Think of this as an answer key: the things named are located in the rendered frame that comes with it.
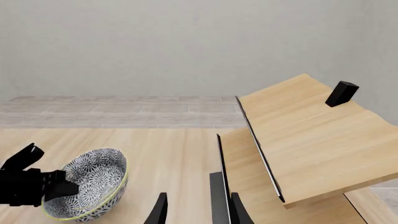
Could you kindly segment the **wooden cabinet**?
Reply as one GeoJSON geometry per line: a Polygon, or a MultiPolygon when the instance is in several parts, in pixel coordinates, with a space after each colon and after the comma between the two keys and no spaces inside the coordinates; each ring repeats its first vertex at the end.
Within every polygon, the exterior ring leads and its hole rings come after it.
{"type": "Polygon", "coordinates": [[[221,143],[230,190],[254,224],[367,224],[343,195],[284,208],[248,128],[222,135],[221,143]]]}

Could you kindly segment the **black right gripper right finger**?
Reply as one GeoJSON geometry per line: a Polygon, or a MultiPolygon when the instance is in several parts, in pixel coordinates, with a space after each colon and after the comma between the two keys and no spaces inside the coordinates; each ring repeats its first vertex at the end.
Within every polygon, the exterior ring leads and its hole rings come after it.
{"type": "Polygon", "coordinates": [[[238,218],[238,224],[254,224],[253,220],[249,216],[248,212],[246,211],[239,194],[236,192],[233,192],[231,194],[231,199],[233,202],[233,205],[235,207],[236,211],[236,216],[238,218]]]}

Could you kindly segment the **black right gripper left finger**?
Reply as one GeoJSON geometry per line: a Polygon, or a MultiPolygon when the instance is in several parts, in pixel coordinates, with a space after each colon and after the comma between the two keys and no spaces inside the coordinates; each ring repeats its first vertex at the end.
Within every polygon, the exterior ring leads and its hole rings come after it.
{"type": "Polygon", "coordinates": [[[161,192],[144,224],[165,224],[167,219],[167,193],[161,192]]]}

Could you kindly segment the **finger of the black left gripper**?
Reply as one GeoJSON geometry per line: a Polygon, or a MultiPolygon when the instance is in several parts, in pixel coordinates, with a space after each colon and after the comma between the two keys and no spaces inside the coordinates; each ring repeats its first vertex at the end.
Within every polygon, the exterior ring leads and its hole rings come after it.
{"type": "Polygon", "coordinates": [[[0,168],[1,170],[24,170],[31,166],[42,156],[44,151],[37,147],[34,143],[30,143],[27,147],[11,156],[0,168]]]}
{"type": "Polygon", "coordinates": [[[66,171],[55,170],[43,173],[44,201],[78,194],[78,184],[66,179],[66,171]]]}

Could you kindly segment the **black white patterned bowl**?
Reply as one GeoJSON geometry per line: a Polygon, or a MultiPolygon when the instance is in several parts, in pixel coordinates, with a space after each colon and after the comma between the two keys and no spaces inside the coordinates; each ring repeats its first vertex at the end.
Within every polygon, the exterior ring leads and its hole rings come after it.
{"type": "Polygon", "coordinates": [[[46,216],[58,221],[96,220],[120,201],[128,183],[127,160],[117,149],[88,151],[62,170],[66,180],[79,186],[79,193],[42,202],[46,216]]]}

